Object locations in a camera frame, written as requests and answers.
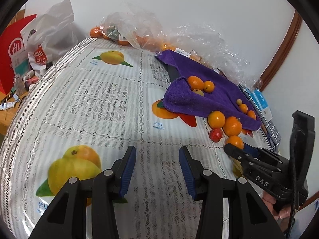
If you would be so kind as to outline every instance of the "purple cloth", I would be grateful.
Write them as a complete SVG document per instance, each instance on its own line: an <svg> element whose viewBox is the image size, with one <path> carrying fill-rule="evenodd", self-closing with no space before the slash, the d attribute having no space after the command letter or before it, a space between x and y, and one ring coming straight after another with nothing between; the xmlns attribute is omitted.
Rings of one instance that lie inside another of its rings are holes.
<svg viewBox="0 0 319 239"><path fill-rule="evenodd" d="M260 128L260 119L254 120L240 111L236 104L237 99L241 99L248 106L248 110L254 109L240 89L225 77L171 50L163 51L157 58L175 67L181 75L171 83L164 95L163 104L167 110L204 118L208 117L211 111L221 111L226 118L230 116L239 118L244 129ZM215 84L214 91L204 92L205 97L192 92L187 78L193 75L202 79L203 82L212 81Z"/></svg>

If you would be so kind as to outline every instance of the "plaid cloth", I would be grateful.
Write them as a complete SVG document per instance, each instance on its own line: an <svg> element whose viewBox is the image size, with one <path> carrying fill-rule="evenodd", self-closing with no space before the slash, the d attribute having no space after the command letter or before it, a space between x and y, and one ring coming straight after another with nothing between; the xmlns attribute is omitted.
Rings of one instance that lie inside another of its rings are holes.
<svg viewBox="0 0 319 239"><path fill-rule="evenodd" d="M264 134L264 137L265 137L266 141L268 142L271 150L278 154L281 136L280 136L277 128L275 127L275 125L272 121L268 122L265 119L264 115L261 113L260 109L258 108L256 103L254 102L253 98L248 93L247 89L245 87L243 87L242 85L238 85L238 87L242 91L242 93L246 96L248 101L251 103L251 105L253 106L253 108L257 112L257 115L259 116L261 122L264 124L265 128L267 129L268 134L265 134L264 131L263 131L263 134Z"/></svg>

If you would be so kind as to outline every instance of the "screw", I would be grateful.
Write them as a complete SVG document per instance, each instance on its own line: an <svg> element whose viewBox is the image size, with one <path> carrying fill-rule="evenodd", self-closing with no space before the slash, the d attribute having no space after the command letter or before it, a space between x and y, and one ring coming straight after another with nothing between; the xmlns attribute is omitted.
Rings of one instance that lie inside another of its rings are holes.
<svg viewBox="0 0 319 239"><path fill-rule="evenodd" d="M71 177L69 178L69 183L73 184L73 183L76 183L78 179L76 177Z"/></svg>
<svg viewBox="0 0 319 239"><path fill-rule="evenodd" d="M244 177L239 177L238 182L241 184L245 184L247 182L247 180Z"/></svg>
<svg viewBox="0 0 319 239"><path fill-rule="evenodd" d="M110 175L113 174L113 171L112 171L111 169L107 169L107 170L105 170L105 171L103 172L103 174L104 174L105 176L110 176Z"/></svg>
<svg viewBox="0 0 319 239"><path fill-rule="evenodd" d="M205 176L210 176L210 175L212 174L212 171L211 171L211 170L204 170L204 171L203 171L203 174L204 174Z"/></svg>

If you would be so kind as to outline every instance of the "wooden desk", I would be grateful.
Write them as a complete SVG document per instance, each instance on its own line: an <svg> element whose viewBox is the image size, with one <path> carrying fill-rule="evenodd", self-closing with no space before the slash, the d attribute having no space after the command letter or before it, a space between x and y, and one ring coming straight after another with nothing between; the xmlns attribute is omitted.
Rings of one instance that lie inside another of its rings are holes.
<svg viewBox="0 0 319 239"><path fill-rule="evenodd" d="M23 98L23 97L26 96L27 94L28 94L28 92L24 93L24 94L21 96L21 98ZM6 96L5 94L0 93L0 101L1 101L3 98L5 98L5 96ZM0 134L2 134L2 135L4 135L4 136L6 135L7 130L8 130L8 128L9 128L9 126L10 126L12 120L13 120L13 117L14 117L15 114L17 113L17 110L18 110L18 106L19 106L19 105L20 105L20 102L17 103L17 104L14 106L14 108L10 108L10 109L6 110L7 113L6 113L6 118L5 118L5 119L4 119L4 111L0 111Z"/></svg>

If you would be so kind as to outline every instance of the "white wall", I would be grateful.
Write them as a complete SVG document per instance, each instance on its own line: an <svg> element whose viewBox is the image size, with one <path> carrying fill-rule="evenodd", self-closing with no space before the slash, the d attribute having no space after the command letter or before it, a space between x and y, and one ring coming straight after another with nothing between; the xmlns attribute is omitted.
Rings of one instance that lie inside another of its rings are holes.
<svg viewBox="0 0 319 239"><path fill-rule="evenodd" d="M317 135L307 176L309 196L319 191L319 44L303 22L296 41L281 68L263 94L282 141L280 152L289 157L292 114L300 110L315 117Z"/></svg>
<svg viewBox="0 0 319 239"><path fill-rule="evenodd" d="M29 0L26 14L43 13L62 0ZM249 71L260 75L280 46L293 17L286 0L71 0L75 23L84 34L123 1L153 11L166 28L189 23L212 24L229 47L245 57Z"/></svg>

